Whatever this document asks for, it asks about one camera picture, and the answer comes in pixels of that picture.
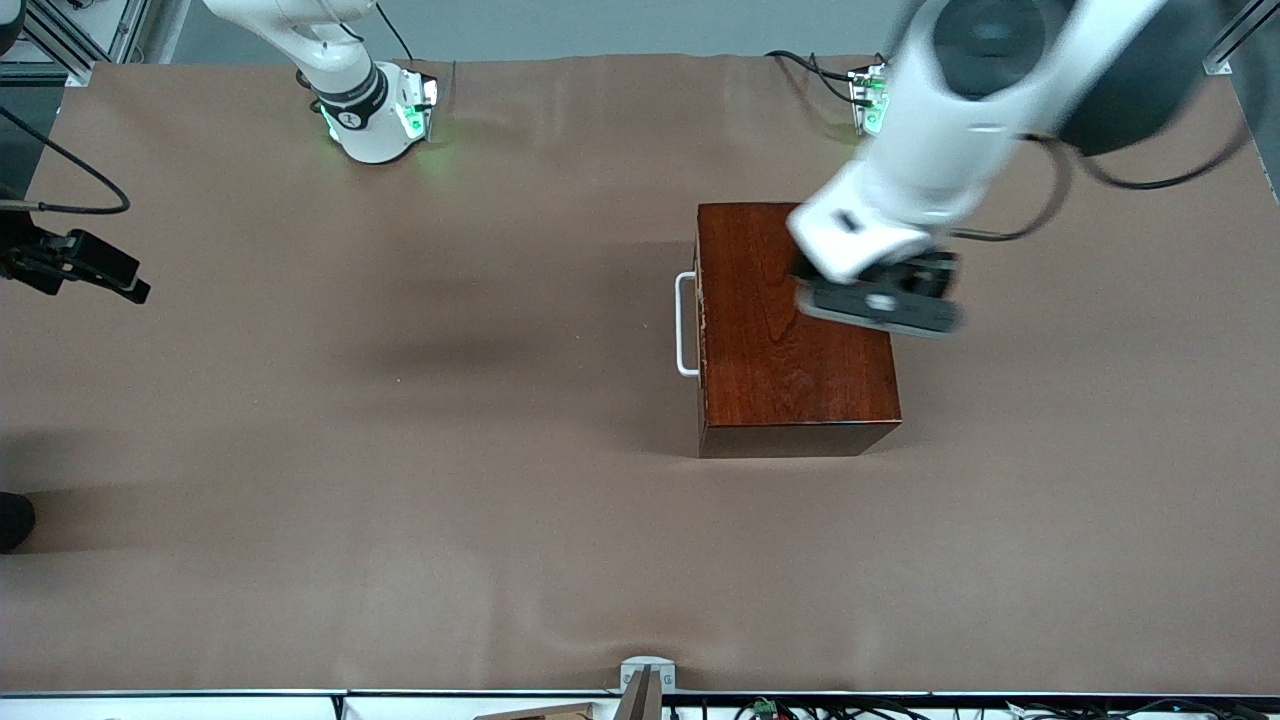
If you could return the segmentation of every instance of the white handle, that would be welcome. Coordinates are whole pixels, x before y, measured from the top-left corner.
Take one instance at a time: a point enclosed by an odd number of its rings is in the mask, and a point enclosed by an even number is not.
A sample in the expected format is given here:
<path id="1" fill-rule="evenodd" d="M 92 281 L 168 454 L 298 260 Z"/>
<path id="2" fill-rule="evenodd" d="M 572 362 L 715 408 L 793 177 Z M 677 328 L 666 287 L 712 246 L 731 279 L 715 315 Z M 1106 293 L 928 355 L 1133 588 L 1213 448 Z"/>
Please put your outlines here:
<path id="1" fill-rule="evenodd" d="M 680 283 L 691 281 L 698 273 L 687 270 L 676 275 L 676 369 L 686 378 L 696 378 L 698 368 L 685 365 L 685 304 L 680 299 Z"/>

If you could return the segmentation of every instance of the table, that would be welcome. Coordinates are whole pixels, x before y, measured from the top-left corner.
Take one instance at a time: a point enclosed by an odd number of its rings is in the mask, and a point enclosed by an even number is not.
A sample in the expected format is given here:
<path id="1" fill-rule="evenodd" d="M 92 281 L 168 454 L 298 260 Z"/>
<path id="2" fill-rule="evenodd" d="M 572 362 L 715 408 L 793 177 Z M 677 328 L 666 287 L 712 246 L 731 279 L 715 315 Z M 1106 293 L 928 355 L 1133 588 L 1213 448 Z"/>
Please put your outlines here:
<path id="1" fill-rule="evenodd" d="M 704 461 L 672 368 L 700 202 L 795 201 L 847 109 L 774 60 L 425 65 L 438 146 L 358 167 L 279 67 L 102 67 L 54 137 L 134 209 L 136 307 L 6 283 L 6 689 L 1274 692 L 1277 211 L 1258 159 L 959 246 L 969 324 L 895 342 L 861 457 Z M 1239 118 L 1212 78 L 1108 159 Z M 972 224 L 1050 188 L 1023 150 Z M 31 197 L 108 200 L 47 156 Z"/>

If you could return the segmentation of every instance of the wooden box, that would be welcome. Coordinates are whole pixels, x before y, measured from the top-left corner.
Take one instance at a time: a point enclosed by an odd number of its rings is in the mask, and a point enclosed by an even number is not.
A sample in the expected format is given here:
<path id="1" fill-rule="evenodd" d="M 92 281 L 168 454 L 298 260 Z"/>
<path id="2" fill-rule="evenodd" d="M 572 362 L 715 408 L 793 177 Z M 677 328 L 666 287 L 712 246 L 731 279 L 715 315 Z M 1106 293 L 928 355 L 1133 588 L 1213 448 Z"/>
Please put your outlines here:
<path id="1" fill-rule="evenodd" d="M 794 208 L 698 208 L 703 457 L 859 455 L 902 421 L 888 333 L 796 310 Z"/>

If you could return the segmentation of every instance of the gray floor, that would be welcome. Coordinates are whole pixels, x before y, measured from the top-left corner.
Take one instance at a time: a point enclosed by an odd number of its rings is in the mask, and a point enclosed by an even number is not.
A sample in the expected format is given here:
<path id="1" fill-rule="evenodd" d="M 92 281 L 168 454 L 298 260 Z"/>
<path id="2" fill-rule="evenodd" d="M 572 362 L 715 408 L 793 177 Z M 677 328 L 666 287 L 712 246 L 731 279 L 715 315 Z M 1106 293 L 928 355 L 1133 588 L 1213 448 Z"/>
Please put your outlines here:
<path id="1" fill-rule="evenodd" d="M 1224 18 L 1244 0 L 1220 0 Z M 180 3 L 169 6 L 180 6 Z M 384 0 L 383 6 L 415 54 L 434 60 L 532 60 L 576 55 L 682 53 L 759 55 L 773 49 L 852 54 L 886 47 L 908 0 L 503 0 L 417 3 Z M 282 63 L 283 56 L 252 33 L 214 17 L 201 0 L 189 10 L 165 13 L 148 28 L 147 56 L 172 46 L 174 63 Z M 403 55 L 376 14 L 353 23 L 375 58 Z M 1271 22 L 1248 44 L 1249 55 L 1233 64 L 1233 82 L 1253 127 L 1263 164 L 1280 172 L 1280 22 Z M 1274 101 L 1263 108 L 1257 88 Z M 59 90 L 8 88 L 4 104 L 45 129 L 52 123 Z M 40 156 L 38 145 L 13 127 L 0 127 L 0 182 L 24 191 Z"/>

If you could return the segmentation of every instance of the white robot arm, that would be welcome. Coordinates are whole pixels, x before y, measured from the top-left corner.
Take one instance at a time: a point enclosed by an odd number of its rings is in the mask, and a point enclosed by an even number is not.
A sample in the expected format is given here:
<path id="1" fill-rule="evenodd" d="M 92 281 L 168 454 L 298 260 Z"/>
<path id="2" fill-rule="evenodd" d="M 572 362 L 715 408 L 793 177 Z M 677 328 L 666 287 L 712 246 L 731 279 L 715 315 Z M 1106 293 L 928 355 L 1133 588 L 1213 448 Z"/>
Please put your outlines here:
<path id="1" fill-rule="evenodd" d="M 923 3 L 888 67 L 878 136 L 788 219 L 815 269 L 800 309 L 910 334 L 951 332 L 957 313 L 941 293 L 955 256 L 937 247 L 1018 141 L 1062 136 L 1093 155 L 1153 135 L 1194 86 L 1212 38 L 1210 5 Z"/>
<path id="2" fill-rule="evenodd" d="M 375 63 L 346 23 L 374 0 L 205 0 L 218 17 L 262 37 L 306 76 L 329 135 L 361 163 L 387 163 L 430 133 L 436 81 Z"/>

